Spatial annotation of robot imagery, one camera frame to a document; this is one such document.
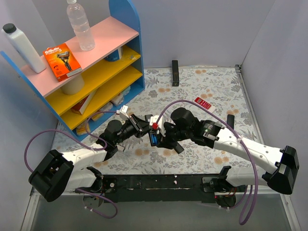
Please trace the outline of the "plain black remote control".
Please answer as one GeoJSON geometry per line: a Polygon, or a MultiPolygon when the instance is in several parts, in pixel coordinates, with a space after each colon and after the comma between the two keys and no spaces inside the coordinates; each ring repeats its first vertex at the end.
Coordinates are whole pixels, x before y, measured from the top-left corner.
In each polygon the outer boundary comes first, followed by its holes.
{"type": "Polygon", "coordinates": [[[232,129],[234,129],[234,121],[235,121],[235,116],[234,116],[234,115],[231,115],[231,114],[228,114],[228,115],[227,115],[227,124],[228,124],[232,129]]]}

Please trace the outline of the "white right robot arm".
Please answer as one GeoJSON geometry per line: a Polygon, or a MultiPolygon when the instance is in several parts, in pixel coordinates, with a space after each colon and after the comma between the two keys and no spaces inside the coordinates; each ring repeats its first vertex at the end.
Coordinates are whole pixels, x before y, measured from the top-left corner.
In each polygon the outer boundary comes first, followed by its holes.
{"type": "Polygon", "coordinates": [[[171,114],[172,123],[159,116],[152,120],[153,129],[160,131],[160,145],[181,153],[179,141],[191,140],[197,145],[221,150],[248,161],[251,167],[225,167],[214,187],[229,191],[241,185],[263,185],[281,194],[293,193],[299,171],[296,149],[276,148],[241,138],[229,128],[211,120],[198,120],[189,110],[180,107],[171,114]]]}

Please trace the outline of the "black remote with buttons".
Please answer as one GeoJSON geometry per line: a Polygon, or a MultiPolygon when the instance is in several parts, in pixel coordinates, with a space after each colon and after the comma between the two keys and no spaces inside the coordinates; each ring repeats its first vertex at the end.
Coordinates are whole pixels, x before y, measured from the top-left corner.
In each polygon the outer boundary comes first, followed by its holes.
{"type": "Polygon", "coordinates": [[[149,140],[151,146],[156,146],[159,142],[159,130],[155,130],[153,128],[153,124],[157,121],[158,116],[153,116],[153,115],[146,115],[145,120],[149,122],[149,127],[150,131],[148,132],[149,134],[149,140]]]}

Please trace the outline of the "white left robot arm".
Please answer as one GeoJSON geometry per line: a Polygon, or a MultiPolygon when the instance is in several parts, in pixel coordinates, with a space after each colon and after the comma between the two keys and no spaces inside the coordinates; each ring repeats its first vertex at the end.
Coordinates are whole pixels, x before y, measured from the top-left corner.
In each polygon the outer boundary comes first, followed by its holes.
{"type": "Polygon", "coordinates": [[[121,123],[112,120],[108,123],[99,139],[89,149],[79,149],[60,153],[49,151],[35,170],[31,173],[29,183],[46,199],[52,202],[63,192],[79,188],[98,193],[103,188],[103,175],[93,167],[94,163],[110,159],[117,151],[118,145],[135,136],[143,137],[150,130],[152,115],[140,119],[131,115],[121,123]]]}

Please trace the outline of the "blue battery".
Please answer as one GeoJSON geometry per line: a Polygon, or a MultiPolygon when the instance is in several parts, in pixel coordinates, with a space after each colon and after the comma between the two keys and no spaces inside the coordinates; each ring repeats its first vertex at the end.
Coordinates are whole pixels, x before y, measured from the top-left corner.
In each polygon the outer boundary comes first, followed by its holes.
{"type": "Polygon", "coordinates": [[[152,139],[152,143],[153,143],[154,145],[157,145],[157,137],[156,137],[156,135],[152,134],[152,135],[151,135],[151,139],[152,139]]]}

